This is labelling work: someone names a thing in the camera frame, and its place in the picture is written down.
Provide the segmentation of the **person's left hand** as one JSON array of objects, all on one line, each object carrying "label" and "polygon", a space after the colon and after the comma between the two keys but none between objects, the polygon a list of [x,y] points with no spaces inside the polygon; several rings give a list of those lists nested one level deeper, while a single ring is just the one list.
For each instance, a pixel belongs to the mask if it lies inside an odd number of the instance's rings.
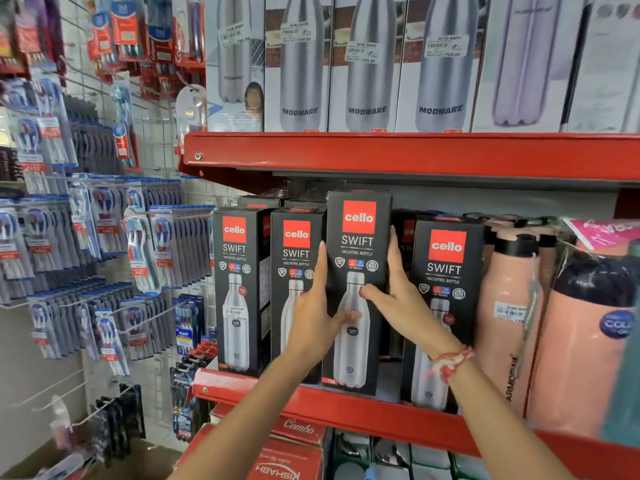
[{"label": "person's left hand", "polygon": [[332,331],[326,297],[328,258],[326,243],[319,243],[313,284],[309,291],[299,295],[294,307],[293,322],[285,347],[285,354],[308,374],[324,359],[325,354],[341,331]]}]

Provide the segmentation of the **person's right hand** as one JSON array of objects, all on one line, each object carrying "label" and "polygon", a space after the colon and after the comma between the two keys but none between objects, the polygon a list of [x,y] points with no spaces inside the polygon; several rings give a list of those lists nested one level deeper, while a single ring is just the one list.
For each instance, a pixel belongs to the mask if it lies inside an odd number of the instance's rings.
[{"label": "person's right hand", "polygon": [[460,341],[452,332],[439,323],[420,295],[407,279],[393,226],[389,229],[388,293],[396,298],[392,312],[381,312],[391,327],[418,345],[430,359],[435,360],[444,353],[458,352]]}]

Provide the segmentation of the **black steel bottle box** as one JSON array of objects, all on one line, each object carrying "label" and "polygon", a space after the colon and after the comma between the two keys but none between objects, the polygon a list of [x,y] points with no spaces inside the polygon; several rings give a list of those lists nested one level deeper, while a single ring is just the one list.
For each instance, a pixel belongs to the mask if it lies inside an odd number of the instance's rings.
[{"label": "black steel bottle box", "polygon": [[325,233],[325,208],[280,208],[271,213],[271,360],[282,354],[296,302],[313,284],[319,244]]},{"label": "black steel bottle box", "polygon": [[341,327],[324,356],[321,382],[326,387],[376,393],[384,318],[361,290],[369,283],[379,290],[387,286],[391,211],[388,191],[328,193],[328,313],[357,311],[360,317]]},{"label": "black steel bottle box", "polygon": [[219,369],[255,378],[271,359],[271,212],[212,215]]},{"label": "black steel bottle box", "polygon": [[[407,279],[411,279],[414,234],[417,213],[409,209],[395,209],[392,212],[391,224],[393,224],[404,273]],[[400,362],[403,356],[404,337],[395,329],[390,331],[390,352],[389,355],[394,362]]]},{"label": "black steel bottle box", "polygon": [[[440,324],[471,346],[483,268],[484,230],[454,217],[418,215],[413,232],[410,281]],[[449,387],[429,374],[431,361],[419,346],[404,339],[400,400],[445,411]]]},{"label": "black steel bottle box", "polygon": [[237,199],[240,209],[279,209],[284,207],[287,199],[280,196],[243,195]]}]

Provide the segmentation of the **person's right forearm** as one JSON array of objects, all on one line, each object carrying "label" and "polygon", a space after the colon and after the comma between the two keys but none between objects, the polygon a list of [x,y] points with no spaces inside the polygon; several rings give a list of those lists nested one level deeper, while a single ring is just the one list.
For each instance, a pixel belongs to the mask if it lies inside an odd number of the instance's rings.
[{"label": "person's right forearm", "polygon": [[577,480],[507,402],[474,357],[449,379],[492,480]]}]

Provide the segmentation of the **red and white thread wristband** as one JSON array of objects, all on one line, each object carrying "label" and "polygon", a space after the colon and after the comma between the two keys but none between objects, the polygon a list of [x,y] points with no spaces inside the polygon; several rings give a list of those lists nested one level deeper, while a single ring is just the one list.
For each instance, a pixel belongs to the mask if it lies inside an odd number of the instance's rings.
[{"label": "red and white thread wristband", "polygon": [[448,385],[449,379],[456,373],[462,364],[475,356],[473,348],[463,346],[458,352],[444,353],[432,361],[426,378],[435,377]]}]

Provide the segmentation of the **red cardboard box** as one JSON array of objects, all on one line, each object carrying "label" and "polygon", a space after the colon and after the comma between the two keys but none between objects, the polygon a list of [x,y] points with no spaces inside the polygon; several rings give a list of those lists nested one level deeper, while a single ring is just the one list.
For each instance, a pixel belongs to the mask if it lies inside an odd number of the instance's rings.
[{"label": "red cardboard box", "polygon": [[270,438],[246,480],[322,480],[323,471],[322,449]]},{"label": "red cardboard box", "polygon": [[308,420],[280,416],[269,436],[277,440],[324,450],[331,445],[333,430]]}]

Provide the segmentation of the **pink flask with black cap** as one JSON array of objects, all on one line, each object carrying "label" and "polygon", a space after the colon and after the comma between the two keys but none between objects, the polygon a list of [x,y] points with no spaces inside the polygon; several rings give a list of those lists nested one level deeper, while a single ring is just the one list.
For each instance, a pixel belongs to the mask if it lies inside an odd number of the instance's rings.
[{"label": "pink flask with black cap", "polygon": [[526,417],[545,293],[540,251],[554,248],[548,226],[500,228],[477,305],[478,364],[521,418]]}]

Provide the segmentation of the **white boxes with steel utensils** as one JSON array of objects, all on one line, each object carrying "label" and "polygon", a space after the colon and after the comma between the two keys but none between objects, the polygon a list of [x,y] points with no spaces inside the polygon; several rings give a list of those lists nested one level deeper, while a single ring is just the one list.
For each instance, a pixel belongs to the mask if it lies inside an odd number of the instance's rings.
[{"label": "white boxes with steel utensils", "polygon": [[492,480],[484,460],[342,429],[324,480]]}]

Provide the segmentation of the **colourful toothbrush multipack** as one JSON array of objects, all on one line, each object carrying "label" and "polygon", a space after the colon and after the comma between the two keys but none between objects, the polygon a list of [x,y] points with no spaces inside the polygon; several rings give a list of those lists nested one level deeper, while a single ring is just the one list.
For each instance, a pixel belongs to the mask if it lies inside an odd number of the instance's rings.
[{"label": "colourful toothbrush multipack", "polygon": [[204,297],[183,293],[172,298],[172,305],[177,353],[187,356],[201,343],[205,333]]}]

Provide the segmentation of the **pink paper tag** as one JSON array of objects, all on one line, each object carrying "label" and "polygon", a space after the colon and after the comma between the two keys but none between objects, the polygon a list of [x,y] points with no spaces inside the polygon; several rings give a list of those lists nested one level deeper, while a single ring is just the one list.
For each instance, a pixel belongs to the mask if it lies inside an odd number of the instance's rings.
[{"label": "pink paper tag", "polygon": [[560,217],[588,251],[628,244],[640,239],[640,218],[636,219],[575,219]]}]

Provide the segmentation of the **hanging black packets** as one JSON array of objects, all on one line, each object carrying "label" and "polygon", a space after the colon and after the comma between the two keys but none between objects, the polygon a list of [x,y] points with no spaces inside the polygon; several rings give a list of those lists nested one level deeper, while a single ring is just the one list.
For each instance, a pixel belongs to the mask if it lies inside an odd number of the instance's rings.
[{"label": "hanging black packets", "polygon": [[146,438],[141,386],[118,386],[117,397],[96,399],[89,419],[92,453],[107,468],[114,460],[124,460],[132,453],[133,439]]}]

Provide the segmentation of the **teal flask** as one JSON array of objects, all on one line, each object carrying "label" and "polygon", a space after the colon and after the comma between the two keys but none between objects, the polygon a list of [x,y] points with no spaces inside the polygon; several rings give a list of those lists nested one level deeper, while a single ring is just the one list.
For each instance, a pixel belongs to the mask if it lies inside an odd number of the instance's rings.
[{"label": "teal flask", "polygon": [[627,339],[602,427],[602,438],[640,449],[640,328]]}]

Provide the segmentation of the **white box with lavender bottle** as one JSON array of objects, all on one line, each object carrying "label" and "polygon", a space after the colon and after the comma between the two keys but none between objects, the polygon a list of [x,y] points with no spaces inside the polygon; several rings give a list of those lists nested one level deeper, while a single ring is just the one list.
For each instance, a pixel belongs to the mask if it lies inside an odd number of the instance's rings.
[{"label": "white box with lavender bottle", "polygon": [[473,133],[558,133],[586,0],[490,0]]}]

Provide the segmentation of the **white box with grey print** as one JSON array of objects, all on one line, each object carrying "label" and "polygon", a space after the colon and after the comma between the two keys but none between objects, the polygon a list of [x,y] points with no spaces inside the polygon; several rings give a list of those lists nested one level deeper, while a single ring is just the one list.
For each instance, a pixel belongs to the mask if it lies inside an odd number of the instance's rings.
[{"label": "white box with grey print", "polygon": [[564,131],[640,134],[640,0],[589,0]]}]

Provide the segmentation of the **rows of red toothbrush packs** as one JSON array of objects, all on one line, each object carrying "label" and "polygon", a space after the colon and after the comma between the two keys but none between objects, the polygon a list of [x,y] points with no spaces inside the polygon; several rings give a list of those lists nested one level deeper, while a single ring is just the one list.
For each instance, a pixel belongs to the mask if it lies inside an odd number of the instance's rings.
[{"label": "rows of red toothbrush packs", "polygon": [[0,77],[63,77],[78,47],[99,80],[127,72],[143,99],[176,98],[205,85],[204,28],[204,0],[0,0]]}]

